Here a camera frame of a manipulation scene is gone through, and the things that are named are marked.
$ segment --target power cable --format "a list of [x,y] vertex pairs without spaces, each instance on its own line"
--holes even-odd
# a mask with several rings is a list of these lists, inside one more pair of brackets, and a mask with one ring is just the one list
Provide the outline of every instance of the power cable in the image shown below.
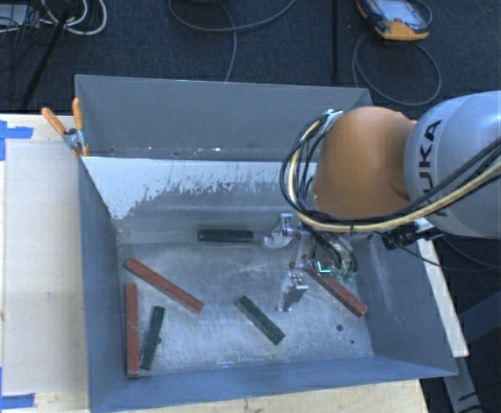
[[232,18],[232,15],[230,14],[229,10],[227,9],[227,7],[221,3],[220,4],[220,7],[224,10],[224,12],[226,13],[227,17],[229,18],[230,20],[230,23],[231,23],[231,26],[229,28],[204,28],[202,26],[197,26],[195,24],[191,24],[189,22],[186,22],[185,20],[182,19],[182,17],[180,17],[174,10],[174,8],[172,7],[172,0],[168,0],[168,7],[169,7],[169,11],[170,13],[172,14],[172,16],[174,18],[176,18],[181,24],[183,24],[184,26],[188,27],[188,28],[191,28],[191,29],[194,29],[194,30],[197,30],[197,31],[201,31],[201,32],[217,32],[217,33],[233,33],[233,50],[232,50],[232,57],[231,57],[231,60],[230,60],[230,65],[229,65],[229,69],[228,69],[228,72],[226,74],[226,77],[224,78],[224,82],[226,83],[231,74],[232,74],[232,69],[233,69],[233,65],[235,63],[235,58],[236,58],[236,55],[237,55],[237,32],[238,31],[241,31],[241,30],[244,30],[244,29],[251,29],[251,28],[257,28],[259,26],[263,26],[269,22],[272,22],[273,20],[276,20],[277,18],[279,18],[280,16],[282,16],[283,14],[285,14],[289,9],[291,9],[294,5],[294,3],[296,2],[296,0],[291,0],[287,6],[285,6],[282,10],[280,10],[279,12],[277,12],[276,14],[264,19],[264,20],[261,20],[259,22],[253,22],[253,23],[249,23],[249,24],[244,24],[244,25],[240,25],[240,26],[236,26],[234,21],[233,21],[233,18]]
[[[430,10],[430,7],[425,2],[423,2],[421,0],[412,0],[412,1],[418,2],[425,7],[425,9],[427,10],[427,12],[429,14],[426,24],[427,24],[427,26],[429,26],[432,23],[432,18],[433,18],[432,11]],[[381,91],[377,86],[375,86],[369,80],[369,78],[366,76],[365,72],[363,71],[363,69],[360,66],[360,63],[358,61],[358,51],[362,47],[362,44],[366,40],[371,38],[373,35],[374,35],[374,33],[371,33],[371,32],[362,35],[358,39],[358,41],[356,42],[356,45],[354,46],[354,52],[352,54],[352,76],[354,78],[354,85],[356,87],[359,87],[359,83],[358,83],[358,74],[359,74],[359,76],[362,77],[362,79],[365,81],[367,86],[372,91],[374,91],[377,94],[381,95],[382,97],[386,98],[388,101],[395,102],[396,104],[400,104],[400,105],[408,106],[408,107],[419,107],[419,106],[423,106],[425,104],[429,104],[429,103],[433,102],[436,99],[436,97],[440,94],[440,90],[442,89],[442,73],[440,72],[440,68],[439,68],[435,58],[432,56],[432,54],[430,52],[428,52],[421,44],[419,44],[417,42],[414,42],[413,45],[407,45],[407,46],[415,46],[419,51],[421,51],[429,59],[429,61],[432,63],[432,65],[434,66],[435,72],[436,72],[436,89],[435,89],[434,93],[431,96],[429,96],[428,99],[426,99],[424,101],[420,101],[420,102],[402,101],[402,100],[394,98],[394,97],[386,94],[385,92]]]

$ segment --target robotic arm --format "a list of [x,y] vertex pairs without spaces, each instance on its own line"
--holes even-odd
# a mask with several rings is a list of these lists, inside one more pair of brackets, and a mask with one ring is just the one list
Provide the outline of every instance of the robotic arm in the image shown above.
[[389,249],[444,232],[500,239],[501,91],[447,100],[418,121],[380,107],[326,112],[300,133],[280,185],[335,271],[352,239],[372,233]]

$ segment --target yellow cable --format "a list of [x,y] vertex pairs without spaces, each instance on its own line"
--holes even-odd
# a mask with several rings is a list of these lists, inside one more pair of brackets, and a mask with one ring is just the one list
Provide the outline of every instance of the yellow cable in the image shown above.
[[[314,122],[302,135],[300,138],[300,141],[302,141],[306,135],[311,132],[316,126],[318,125],[318,121]],[[298,158],[300,154],[300,149],[297,150],[293,156],[291,156],[291,162],[289,165],[288,169],[288,195],[291,198],[293,202],[296,202],[296,196],[294,194],[294,187],[293,187],[293,181],[294,181],[294,167],[297,164]],[[424,216],[427,216],[429,214],[435,213],[437,210],[444,208],[451,203],[453,203],[456,200],[459,200],[461,197],[463,197],[465,194],[473,191],[476,189],[478,186],[480,186],[482,183],[486,182],[490,177],[492,177],[497,171],[501,169],[501,160],[496,162],[492,167],[490,167],[488,170],[486,170],[484,173],[482,173],[479,176],[476,176],[472,181],[466,183],[465,185],[457,188],[455,191],[453,191],[450,194],[445,195],[441,199],[437,200],[436,202],[433,202],[427,206],[424,206],[423,208],[407,214],[405,216],[402,216],[400,218],[392,219],[392,220],[387,220],[386,222],[380,222],[376,224],[368,224],[368,225],[341,225],[341,224],[327,224],[323,222],[318,222],[317,220],[314,220],[305,214],[296,211],[296,214],[299,216],[299,219],[302,220],[302,222],[306,223],[307,225],[310,225],[311,227],[320,230],[320,231],[328,231],[328,232],[372,232],[372,231],[379,231],[379,230],[385,230],[387,228],[391,228],[393,226],[400,226],[404,225],[407,223],[412,222],[413,220],[420,219]]]

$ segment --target rectangular block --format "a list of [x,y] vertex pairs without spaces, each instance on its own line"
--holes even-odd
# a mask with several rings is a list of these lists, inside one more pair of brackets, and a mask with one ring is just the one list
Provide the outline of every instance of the rectangular block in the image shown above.
[[251,243],[254,239],[252,231],[200,229],[199,242]]
[[151,317],[151,322],[149,324],[149,330],[145,336],[145,345],[143,355],[141,357],[141,363],[139,366],[145,370],[151,370],[153,360],[155,359],[155,351],[157,350],[157,345],[161,342],[159,334],[161,331],[161,326],[163,325],[164,318],[164,308],[161,306],[153,306],[153,313]]
[[124,286],[125,319],[127,329],[127,376],[139,376],[139,317],[138,317],[138,287],[136,283]]
[[193,295],[185,292],[183,289],[176,286],[171,281],[166,280],[162,275],[157,274],[145,264],[134,258],[127,259],[125,268],[191,311],[200,312],[204,306],[202,301],[196,299]]
[[312,269],[305,269],[305,271],[354,315],[361,317],[366,314],[368,307],[330,275],[321,275]]
[[235,302],[235,306],[275,345],[279,344],[285,338],[283,331],[245,295]]

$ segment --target metal bracket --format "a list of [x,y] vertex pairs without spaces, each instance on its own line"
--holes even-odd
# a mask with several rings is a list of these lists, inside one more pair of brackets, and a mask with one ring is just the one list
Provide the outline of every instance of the metal bracket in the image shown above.
[[72,128],[68,132],[63,133],[61,137],[72,150],[80,151],[86,146],[84,134],[81,130],[77,130],[76,128]]
[[281,213],[270,235],[264,238],[264,246],[266,248],[285,248],[293,241],[293,237],[299,238],[300,231],[291,228],[292,220],[293,214]]
[[298,303],[302,295],[308,290],[308,285],[303,284],[304,274],[301,271],[289,271],[281,282],[281,295],[276,310],[287,312],[293,303]]

